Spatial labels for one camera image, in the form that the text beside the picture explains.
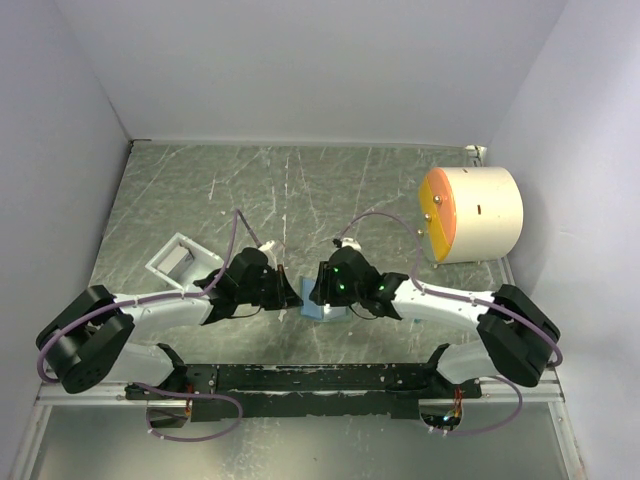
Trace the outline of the green card holder wallet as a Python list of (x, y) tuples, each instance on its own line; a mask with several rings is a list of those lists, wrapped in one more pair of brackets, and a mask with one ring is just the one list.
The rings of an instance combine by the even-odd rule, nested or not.
[(300, 297), (303, 304), (300, 307), (301, 316), (319, 323), (337, 323), (352, 319), (352, 313), (347, 307), (332, 307), (328, 304), (317, 305), (310, 299), (315, 281), (308, 277), (300, 280)]

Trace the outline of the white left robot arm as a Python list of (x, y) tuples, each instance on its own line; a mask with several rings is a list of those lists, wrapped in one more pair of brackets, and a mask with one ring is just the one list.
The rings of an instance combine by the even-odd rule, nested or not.
[(236, 318), (249, 305), (259, 311), (302, 306), (282, 265), (246, 247), (229, 263), (174, 290), (145, 296), (113, 294), (105, 286), (87, 288), (37, 336), (37, 368), (45, 381), (69, 394), (102, 383), (144, 383), (162, 398), (181, 395), (187, 365), (165, 343), (141, 338), (178, 326), (206, 326)]

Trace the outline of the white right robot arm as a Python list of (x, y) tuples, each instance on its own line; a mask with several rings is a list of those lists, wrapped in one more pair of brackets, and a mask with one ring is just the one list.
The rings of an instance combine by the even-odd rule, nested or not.
[(495, 292), (438, 287), (407, 274), (380, 273), (360, 251), (344, 246), (319, 264), (309, 300), (318, 306), (358, 304), (376, 318), (434, 321), (475, 333), (477, 340), (446, 345), (429, 360), (425, 388), (439, 398), (479, 377), (535, 387), (546, 368), (561, 360), (560, 330), (514, 285)]

